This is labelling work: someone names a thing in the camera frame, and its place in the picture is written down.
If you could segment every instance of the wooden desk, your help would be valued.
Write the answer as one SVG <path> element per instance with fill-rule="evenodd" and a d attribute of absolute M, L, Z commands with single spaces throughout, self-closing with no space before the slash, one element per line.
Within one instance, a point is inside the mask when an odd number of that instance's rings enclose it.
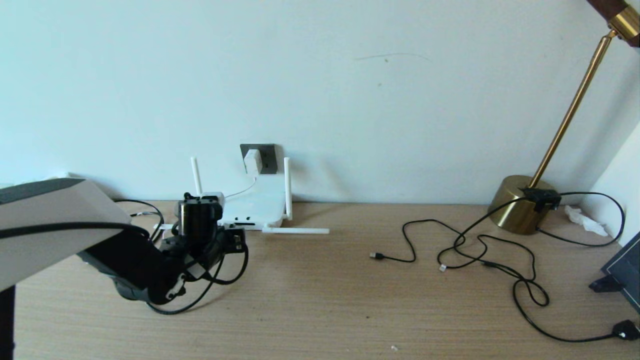
<path fill-rule="evenodd" d="M 174 221 L 171 202 L 157 202 Z M 407 258 L 400 228 L 437 218 L 463 229 L 484 206 L 295 204 L 305 227 L 330 227 L 329 236 L 248 232 L 244 277 L 214 286 L 195 310 L 176 316 L 120 298 L 111 280 L 77 256 L 36 274 L 17 288 L 19 359 L 638 359 L 640 343 L 617 339 L 571 344 L 548 339 L 520 315 L 513 278 L 474 264 L 438 270 L 436 255 L 453 235 L 436 224 L 409 228 L 418 261 L 375 261 L 372 251 Z M 128 205 L 128 210 L 145 209 Z M 600 240 L 552 215 L 547 229 Z M 150 227 L 152 216 L 135 224 Z M 619 249 L 585 249 L 544 235 L 516 236 L 490 221 L 484 232 L 526 243 L 536 254 L 538 279 L 551 305 L 522 302 L 544 329 L 567 338 L 598 336 L 638 314 L 619 293 L 587 285 Z M 472 246 L 469 251 L 479 249 Z M 241 256 L 225 262 L 230 277 Z M 522 250 L 490 244 L 487 259 L 530 274 Z M 446 258 L 450 264 L 459 259 Z M 190 286 L 188 303 L 201 286 Z"/>

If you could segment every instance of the desk lamp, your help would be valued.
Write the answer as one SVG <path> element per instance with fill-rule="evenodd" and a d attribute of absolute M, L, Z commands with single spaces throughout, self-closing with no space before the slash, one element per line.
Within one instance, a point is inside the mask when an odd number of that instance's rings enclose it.
<path fill-rule="evenodd" d="M 496 192 L 491 205 L 489 206 L 489 212 L 498 208 L 500 205 L 515 199 L 521 199 L 525 197 L 523 189 L 527 188 L 539 188 L 539 189 L 553 189 L 551 185 L 541 180 L 551 157 L 560 144 L 560 140 L 571 122 L 571 119 L 575 115 L 580 102 L 584 97 L 584 94 L 593 79 L 593 76 L 602 61 L 607 48 L 614 37 L 618 37 L 626 41 L 629 46 L 640 48 L 640 15 L 629 6 L 624 0 L 587 0 L 589 4 L 595 8 L 595 10 L 607 21 L 609 26 L 609 33 L 606 34 L 593 53 L 587 72 L 578 87 L 575 96 L 569 109 L 564 116 L 560 127 L 554 139 L 551 141 L 547 153 L 542 158 L 542 162 L 538 166 L 536 173 L 533 177 L 512 175 L 507 176 L 500 184 L 498 191 Z M 516 234 L 533 234 L 536 232 L 537 225 L 544 219 L 545 215 L 550 209 L 550 205 L 546 205 L 543 209 L 535 209 L 536 203 L 529 200 L 516 201 L 510 205 L 496 211 L 491 215 L 493 220 L 499 227 Z"/>

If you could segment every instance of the gray outlet plate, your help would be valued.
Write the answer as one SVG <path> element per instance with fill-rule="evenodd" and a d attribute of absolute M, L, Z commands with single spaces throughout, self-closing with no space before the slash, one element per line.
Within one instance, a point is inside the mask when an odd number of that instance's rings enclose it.
<path fill-rule="evenodd" d="M 278 160 L 276 159 L 276 145 L 274 143 L 242 143 L 240 151 L 244 163 L 244 156 L 251 149 L 260 151 L 262 157 L 262 171 L 260 174 L 276 174 L 278 172 Z"/>

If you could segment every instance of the robotic arm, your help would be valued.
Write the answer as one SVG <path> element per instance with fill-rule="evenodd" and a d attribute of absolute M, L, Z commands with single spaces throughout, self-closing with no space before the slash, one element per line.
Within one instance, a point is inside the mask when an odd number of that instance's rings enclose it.
<path fill-rule="evenodd" d="M 222 193 L 205 197 L 185 193 L 178 202 L 173 236 L 157 248 L 146 230 L 130 225 L 130 216 L 87 180 L 54 179 L 2 189 L 0 260 L 15 270 L 17 278 L 0 288 L 39 270 L 23 271 L 25 266 L 45 268 L 74 253 L 112 278 L 123 298 L 150 306 L 185 294 L 186 282 L 233 283 L 244 273 L 248 247 L 242 229 L 218 226 L 223 206 Z M 209 274 L 225 255 L 234 253 L 244 253 L 235 279 L 224 281 Z"/>

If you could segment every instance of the crumpled paper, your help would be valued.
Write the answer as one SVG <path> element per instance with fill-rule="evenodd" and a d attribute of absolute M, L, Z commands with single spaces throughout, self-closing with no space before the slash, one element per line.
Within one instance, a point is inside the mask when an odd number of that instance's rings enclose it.
<path fill-rule="evenodd" d="M 564 207 L 564 213 L 569 216 L 569 220 L 575 222 L 576 224 L 582 225 L 582 227 L 586 231 L 591 231 L 592 233 L 596 233 L 600 236 L 609 235 L 604 230 L 604 227 L 602 227 L 602 225 L 598 224 L 595 220 L 584 216 L 582 214 L 582 210 L 579 208 L 573 209 L 571 206 L 567 205 Z"/>

